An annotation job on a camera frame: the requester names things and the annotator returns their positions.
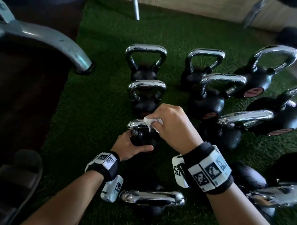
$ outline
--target person's right hand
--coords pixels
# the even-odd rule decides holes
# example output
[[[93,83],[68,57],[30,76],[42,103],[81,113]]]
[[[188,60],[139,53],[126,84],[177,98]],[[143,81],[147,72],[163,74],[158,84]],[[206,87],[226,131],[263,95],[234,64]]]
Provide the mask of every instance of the person's right hand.
[[[156,128],[160,137],[182,155],[203,143],[200,135],[180,106],[162,104],[147,118],[162,119],[163,125],[159,122],[153,122],[151,126]]]

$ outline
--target person's right arm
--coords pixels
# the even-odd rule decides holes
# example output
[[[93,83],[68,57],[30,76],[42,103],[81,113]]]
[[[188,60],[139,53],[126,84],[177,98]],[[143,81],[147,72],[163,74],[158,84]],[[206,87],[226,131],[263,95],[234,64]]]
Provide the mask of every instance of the person's right arm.
[[[162,104],[147,118],[162,119],[163,125],[154,122],[152,127],[156,128],[161,138],[182,155],[203,143],[200,135],[179,106]],[[234,183],[224,193],[207,194],[207,197],[220,225],[269,225]]]

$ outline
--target artificial turf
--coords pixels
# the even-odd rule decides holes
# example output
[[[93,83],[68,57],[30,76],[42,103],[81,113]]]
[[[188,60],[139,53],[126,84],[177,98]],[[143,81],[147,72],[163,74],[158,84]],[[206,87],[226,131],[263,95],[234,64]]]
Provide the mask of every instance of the artificial turf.
[[[215,72],[232,73],[265,46],[253,35],[253,30],[244,30],[241,24],[142,4],[139,8],[140,21],[136,21],[131,2],[87,1],[77,42],[97,62],[97,68],[89,76],[69,74],[43,147],[44,175],[36,194],[23,210],[23,217],[80,176],[95,155],[110,150],[117,136],[126,130],[127,123],[136,119],[126,93],[131,81],[124,51],[129,45],[156,44],[167,49],[168,57],[158,72],[158,79],[167,85],[162,102],[179,105],[185,110],[189,93],[179,90],[179,81],[190,50],[215,48],[225,51],[226,57]],[[158,58],[150,54],[136,53],[133,56],[137,62],[154,62]],[[193,63],[206,66],[212,60],[196,57]],[[274,64],[275,60],[268,56],[264,62]],[[273,78],[270,88],[262,96],[277,95],[295,85],[296,78],[283,71]],[[223,114],[242,111],[253,100],[230,98],[226,100]],[[264,172],[282,154],[296,151],[296,138],[296,131],[277,137],[244,133],[238,149],[225,154],[225,158],[229,162],[242,161]],[[158,152],[124,162],[120,169],[124,184],[128,178],[137,181],[139,173],[133,171],[154,173],[166,190],[181,191],[186,196],[186,206],[166,209],[153,224],[216,224],[205,200],[176,184],[171,164],[175,155],[177,153],[162,142]],[[295,211],[278,209],[276,223],[294,224]],[[104,202],[97,195],[81,224],[145,222],[128,206],[120,202]]]

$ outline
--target dark floor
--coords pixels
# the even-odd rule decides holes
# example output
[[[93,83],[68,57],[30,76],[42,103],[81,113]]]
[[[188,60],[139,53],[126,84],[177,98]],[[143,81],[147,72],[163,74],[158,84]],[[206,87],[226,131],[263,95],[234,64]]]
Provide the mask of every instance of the dark floor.
[[[73,40],[78,33],[84,2],[5,1],[16,19],[51,27]],[[40,152],[71,63],[58,51],[40,43],[3,37],[0,65],[1,165],[19,149]]]

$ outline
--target person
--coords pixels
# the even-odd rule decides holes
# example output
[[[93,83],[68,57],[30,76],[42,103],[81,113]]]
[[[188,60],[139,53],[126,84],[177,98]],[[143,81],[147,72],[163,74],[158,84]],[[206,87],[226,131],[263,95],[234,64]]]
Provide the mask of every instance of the person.
[[[162,119],[163,124],[153,122],[151,125],[158,130],[160,137],[174,150],[185,156],[185,163],[187,154],[192,154],[195,149],[205,143],[179,106],[162,104],[147,117],[149,119]],[[118,155],[120,161],[128,160],[139,152],[153,150],[153,146],[150,145],[133,146],[129,135],[129,131],[120,135],[111,149],[115,155]],[[96,170],[86,169],[82,176],[57,193],[22,225],[78,224],[88,204],[104,181],[103,174]],[[229,178],[224,183],[228,183],[225,185],[225,189],[221,188],[217,192],[213,192],[213,190],[206,192],[220,225],[269,225],[261,213],[233,183],[233,179]]]

